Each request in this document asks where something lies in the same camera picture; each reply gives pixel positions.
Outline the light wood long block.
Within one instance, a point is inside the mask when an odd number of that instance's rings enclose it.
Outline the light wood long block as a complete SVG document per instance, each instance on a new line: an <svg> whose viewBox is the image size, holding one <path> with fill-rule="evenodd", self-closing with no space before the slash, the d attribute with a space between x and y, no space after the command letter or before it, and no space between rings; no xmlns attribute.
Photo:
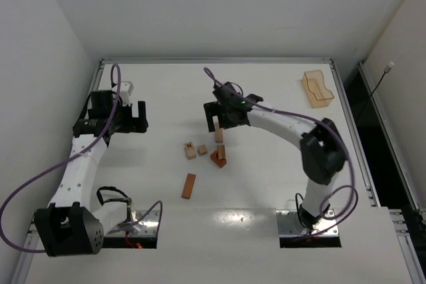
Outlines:
<svg viewBox="0 0 426 284"><path fill-rule="evenodd" d="M223 129L218 122L214 123L214 139L216 143L223 143Z"/></svg>

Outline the red-brown long block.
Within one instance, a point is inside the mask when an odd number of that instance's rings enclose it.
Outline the red-brown long block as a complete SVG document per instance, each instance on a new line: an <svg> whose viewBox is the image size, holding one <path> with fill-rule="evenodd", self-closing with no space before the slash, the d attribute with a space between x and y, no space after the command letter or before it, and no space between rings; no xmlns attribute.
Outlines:
<svg viewBox="0 0 426 284"><path fill-rule="evenodd" d="M181 195L183 199L189 200L191 198L195 180L196 180L195 174L187 174L184 187L182 190L182 195Z"/></svg>

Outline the clear orange plastic box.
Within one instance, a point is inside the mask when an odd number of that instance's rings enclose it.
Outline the clear orange plastic box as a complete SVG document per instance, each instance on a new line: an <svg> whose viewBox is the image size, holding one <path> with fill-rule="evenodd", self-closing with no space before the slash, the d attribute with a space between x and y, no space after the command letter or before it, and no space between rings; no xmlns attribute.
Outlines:
<svg viewBox="0 0 426 284"><path fill-rule="evenodd" d="M306 71L301 82L312 108L327 107L334 99L333 92L325 86L321 70Z"/></svg>

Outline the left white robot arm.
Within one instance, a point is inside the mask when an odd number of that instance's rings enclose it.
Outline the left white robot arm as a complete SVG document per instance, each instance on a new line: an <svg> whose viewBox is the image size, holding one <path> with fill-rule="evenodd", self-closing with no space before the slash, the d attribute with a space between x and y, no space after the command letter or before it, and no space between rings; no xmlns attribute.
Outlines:
<svg viewBox="0 0 426 284"><path fill-rule="evenodd" d="M34 223L50 257L97 254L105 235L132 219L127 195L103 200L91 210L91 194L101 158L115 133L145 133L146 104L137 103L132 115L132 85L92 91L73 126L70 161L55 195L45 209L37 209Z"/></svg>

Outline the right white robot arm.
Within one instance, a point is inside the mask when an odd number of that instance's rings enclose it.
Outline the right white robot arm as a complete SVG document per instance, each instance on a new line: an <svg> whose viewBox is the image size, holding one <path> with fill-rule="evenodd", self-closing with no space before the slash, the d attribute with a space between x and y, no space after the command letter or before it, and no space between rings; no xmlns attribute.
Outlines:
<svg viewBox="0 0 426 284"><path fill-rule="evenodd" d="M255 94L241 96L231 82L214 85L215 102L204 104L209 131L251 126L274 134L295 146L302 157L302 168L308 177L304 200L298 208L299 224L312 230L329 208L335 179L347 160L342 147L334 139L339 132L333 121L325 118L321 124L298 120L293 116L267 110L263 98ZM323 126L334 131L330 134Z"/></svg>

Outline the dark-topped wood block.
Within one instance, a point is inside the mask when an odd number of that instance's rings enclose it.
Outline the dark-topped wood block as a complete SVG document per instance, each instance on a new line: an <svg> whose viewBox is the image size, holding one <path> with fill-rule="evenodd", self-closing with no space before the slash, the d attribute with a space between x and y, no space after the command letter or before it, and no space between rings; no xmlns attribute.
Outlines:
<svg viewBox="0 0 426 284"><path fill-rule="evenodd" d="M219 160L225 160L226 159L225 145L217 146L217 157L218 157Z"/></svg>

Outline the light wood cube block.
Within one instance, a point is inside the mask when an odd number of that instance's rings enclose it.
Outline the light wood cube block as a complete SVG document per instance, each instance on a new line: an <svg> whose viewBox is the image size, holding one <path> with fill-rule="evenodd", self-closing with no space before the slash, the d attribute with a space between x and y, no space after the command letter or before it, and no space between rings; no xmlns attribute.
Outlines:
<svg viewBox="0 0 426 284"><path fill-rule="evenodd" d="M195 152L195 150L194 150L194 149L188 149L188 150L186 151L186 155L187 155L187 158L188 158L189 160L193 160L193 159L195 159L195 158L196 158L196 152Z"/></svg>

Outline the red-brown arch block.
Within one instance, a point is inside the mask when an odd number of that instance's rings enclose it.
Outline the red-brown arch block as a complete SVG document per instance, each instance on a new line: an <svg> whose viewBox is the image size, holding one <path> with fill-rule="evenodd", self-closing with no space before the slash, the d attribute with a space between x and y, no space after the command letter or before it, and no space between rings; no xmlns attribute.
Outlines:
<svg viewBox="0 0 426 284"><path fill-rule="evenodd" d="M223 159L223 160L219 159L217 151L214 151L213 153L211 153L210 159L219 168L223 168L227 164L227 159Z"/></svg>

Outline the small plain wood cube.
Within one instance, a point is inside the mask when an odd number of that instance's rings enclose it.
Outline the small plain wood cube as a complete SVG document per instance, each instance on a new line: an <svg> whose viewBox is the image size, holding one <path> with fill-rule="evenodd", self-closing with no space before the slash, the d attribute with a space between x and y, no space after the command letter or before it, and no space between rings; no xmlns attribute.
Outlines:
<svg viewBox="0 0 426 284"><path fill-rule="evenodd" d="M198 146L198 153L200 156L206 155L208 153L208 149L205 145Z"/></svg>

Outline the wood cube letter N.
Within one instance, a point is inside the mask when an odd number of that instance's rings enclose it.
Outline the wood cube letter N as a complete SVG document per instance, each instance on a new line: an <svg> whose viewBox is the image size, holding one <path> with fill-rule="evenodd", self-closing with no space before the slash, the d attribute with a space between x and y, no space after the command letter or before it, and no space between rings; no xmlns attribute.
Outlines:
<svg viewBox="0 0 426 284"><path fill-rule="evenodd" d="M192 143L192 142L187 142L187 143L185 143L184 145L185 145L185 149L186 149L186 151L194 150L194 145L193 145L193 143Z"/></svg>

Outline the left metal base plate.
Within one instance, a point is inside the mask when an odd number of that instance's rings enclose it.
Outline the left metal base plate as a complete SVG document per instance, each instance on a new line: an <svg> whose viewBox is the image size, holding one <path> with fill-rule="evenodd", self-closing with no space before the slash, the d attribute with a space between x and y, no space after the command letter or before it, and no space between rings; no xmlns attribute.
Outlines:
<svg viewBox="0 0 426 284"><path fill-rule="evenodd" d="M136 210L132 211L130 220L122 222L109 231L108 235L124 235L129 232L131 235L155 236L158 232L162 212L152 210L150 212Z"/></svg>

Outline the metal base plate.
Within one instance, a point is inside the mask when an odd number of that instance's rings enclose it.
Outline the metal base plate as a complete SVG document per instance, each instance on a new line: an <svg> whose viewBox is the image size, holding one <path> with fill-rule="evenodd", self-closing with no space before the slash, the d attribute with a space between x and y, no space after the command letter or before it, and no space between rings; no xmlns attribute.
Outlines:
<svg viewBox="0 0 426 284"><path fill-rule="evenodd" d="M152 210L150 212L136 210L132 211L130 220L122 222L109 231L108 235L124 235L129 232L131 235L155 236L158 232L162 212Z"/></svg>
<svg viewBox="0 0 426 284"><path fill-rule="evenodd" d="M276 219L278 235L280 238L292 239L303 235L313 235L321 238L338 238L339 230L336 226L334 210L328 210L325 214L327 219L321 218L312 230L301 225L296 210L277 210Z"/></svg>

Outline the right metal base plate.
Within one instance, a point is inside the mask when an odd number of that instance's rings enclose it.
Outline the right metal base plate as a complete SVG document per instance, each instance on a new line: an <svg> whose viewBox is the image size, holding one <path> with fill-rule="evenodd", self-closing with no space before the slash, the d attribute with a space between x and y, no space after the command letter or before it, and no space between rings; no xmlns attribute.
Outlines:
<svg viewBox="0 0 426 284"><path fill-rule="evenodd" d="M325 214L327 219L321 218L312 230L301 225L296 210L277 210L276 219L278 235L280 238L292 239L303 235L313 235L321 238L338 238L339 230L336 226L334 210L328 210Z"/></svg>

